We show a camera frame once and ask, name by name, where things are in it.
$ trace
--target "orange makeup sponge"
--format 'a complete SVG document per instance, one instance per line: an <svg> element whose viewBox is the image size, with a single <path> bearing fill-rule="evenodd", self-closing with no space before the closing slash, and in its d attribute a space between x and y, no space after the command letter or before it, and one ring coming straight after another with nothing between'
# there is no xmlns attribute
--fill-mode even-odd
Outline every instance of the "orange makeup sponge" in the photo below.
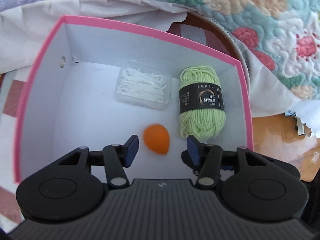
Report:
<svg viewBox="0 0 320 240"><path fill-rule="evenodd" d="M152 124L148 126L143 132L143 141L146 146L155 153L168 153L170 136L163 125Z"/></svg>

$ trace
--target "white cloth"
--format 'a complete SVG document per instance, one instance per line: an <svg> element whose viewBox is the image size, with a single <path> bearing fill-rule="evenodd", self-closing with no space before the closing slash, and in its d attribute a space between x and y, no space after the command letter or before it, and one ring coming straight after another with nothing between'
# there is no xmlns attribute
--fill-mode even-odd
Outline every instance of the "white cloth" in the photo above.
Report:
<svg viewBox="0 0 320 240"><path fill-rule="evenodd" d="M62 15L109 18L167 31L190 9L152 0L45 0L0 13L0 73L31 65Z"/></svg>
<svg viewBox="0 0 320 240"><path fill-rule="evenodd" d="M282 114L291 110L320 138L320 100L301 100L296 97L247 46L238 39L235 41L249 66L252 117Z"/></svg>

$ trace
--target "box rim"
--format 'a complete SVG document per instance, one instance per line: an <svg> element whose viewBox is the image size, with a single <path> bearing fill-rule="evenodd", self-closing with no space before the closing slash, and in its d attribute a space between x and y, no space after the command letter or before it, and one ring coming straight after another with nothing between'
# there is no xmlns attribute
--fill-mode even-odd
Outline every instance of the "box rim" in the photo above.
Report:
<svg viewBox="0 0 320 240"><path fill-rule="evenodd" d="M223 62L226 62L230 65L235 66L239 76L241 94L243 99L247 147L253 150L253 132L252 132L252 119L251 119L249 95L248 95L247 85L244 77L244 72L242 69L241 62L239 60L234 59L220 51L217 51L215 49L212 49L208 46L197 43L195 41L191 41L186 38L176 36L171 33L162 32L149 27L144 27L141 25L135 25L135 24L126 23L126 22L119 22L119 21L110 20L110 19L63 15L62 17L59 18L59 20L56 22L56 24L54 25L54 27L51 29L48 36L44 40L44 43L34 61L28 80L23 86L21 96L18 102L17 115L16 115L18 120L15 128L14 147L13 147L13 172L14 172L14 181L16 183L19 183L21 181L20 146L21 146L23 121L24 121L27 103L29 100L29 95L30 95L37 71L41 65L42 59L46 54L46 51L50 43L52 42L53 38L55 37L56 33L58 32L58 30L61 28L63 24L86 25L88 27L119 30L119 31L124 31L128 33L135 33L143 36L157 38L162 41L167 41L176 45L183 46L185 48L198 51L203 54L207 54L211 57L215 57Z"/></svg>

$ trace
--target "red tile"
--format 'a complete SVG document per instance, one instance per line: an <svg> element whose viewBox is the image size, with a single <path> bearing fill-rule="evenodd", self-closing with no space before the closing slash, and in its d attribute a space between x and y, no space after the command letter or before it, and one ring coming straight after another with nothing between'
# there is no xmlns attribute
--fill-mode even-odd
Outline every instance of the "red tile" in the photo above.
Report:
<svg viewBox="0 0 320 240"><path fill-rule="evenodd" d="M222 53L229 55L230 53L228 49L223 45L223 43L214 35L214 33L204 30L205 38L207 40L207 46L216 49L218 51L221 51Z"/></svg>
<svg viewBox="0 0 320 240"><path fill-rule="evenodd" d="M4 75L5 75L5 73L0 75L0 91L1 91L1 85L2 85L2 81L3 81Z"/></svg>
<svg viewBox="0 0 320 240"><path fill-rule="evenodd" d="M16 117L18 102L20 94L25 82L20 80L13 80L9 93L7 95L6 102L4 104L3 113Z"/></svg>
<svg viewBox="0 0 320 240"><path fill-rule="evenodd" d="M16 196L0 187L0 214L17 224L21 223L20 208Z"/></svg>
<svg viewBox="0 0 320 240"><path fill-rule="evenodd" d="M181 37L180 24L179 23L172 23L169 30L167 30L167 32Z"/></svg>

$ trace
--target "wooden table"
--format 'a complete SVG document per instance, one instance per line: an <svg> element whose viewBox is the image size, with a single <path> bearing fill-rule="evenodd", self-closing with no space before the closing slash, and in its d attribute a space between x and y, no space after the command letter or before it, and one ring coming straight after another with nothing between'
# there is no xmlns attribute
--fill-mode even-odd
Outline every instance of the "wooden table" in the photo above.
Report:
<svg viewBox="0 0 320 240"><path fill-rule="evenodd" d="M254 151L287 163L311 182L320 167L320 139L298 135L296 120L283 114L253 118Z"/></svg>

